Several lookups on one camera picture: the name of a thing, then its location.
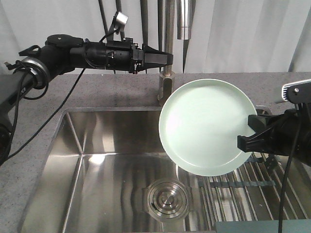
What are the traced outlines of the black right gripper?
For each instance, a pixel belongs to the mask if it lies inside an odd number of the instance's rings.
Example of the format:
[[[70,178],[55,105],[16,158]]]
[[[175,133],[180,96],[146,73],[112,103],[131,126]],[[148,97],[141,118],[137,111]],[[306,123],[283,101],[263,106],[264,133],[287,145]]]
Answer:
[[[311,117],[306,111],[289,109],[280,115],[249,115],[248,126],[256,133],[237,136],[240,150],[292,156],[311,165]]]

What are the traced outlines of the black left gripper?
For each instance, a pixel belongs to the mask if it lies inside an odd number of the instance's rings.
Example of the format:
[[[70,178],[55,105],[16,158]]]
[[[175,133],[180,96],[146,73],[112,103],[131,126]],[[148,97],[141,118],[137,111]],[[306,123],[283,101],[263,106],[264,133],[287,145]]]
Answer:
[[[143,70],[161,68],[173,64],[173,54],[156,50],[148,45],[140,49],[130,40],[88,42],[84,46],[84,58],[92,68],[128,71],[137,73],[143,63],[144,53],[147,55],[163,55],[166,59],[145,59]]]

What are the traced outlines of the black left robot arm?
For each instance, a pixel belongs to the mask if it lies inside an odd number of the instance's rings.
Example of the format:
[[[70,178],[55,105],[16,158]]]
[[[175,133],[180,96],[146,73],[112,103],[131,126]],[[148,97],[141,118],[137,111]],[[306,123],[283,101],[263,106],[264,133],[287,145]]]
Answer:
[[[115,31],[98,42],[66,34],[50,35],[43,47],[33,45],[19,55],[22,60],[6,63],[13,74],[0,80],[0,162],[12,157],[11,144],[16,131],[20,101],[31,89],[47,90],[58,75],[76,68],[103,69],[138,73],[173,64],[173,55],[143,45],[131,38],[113,39]]]

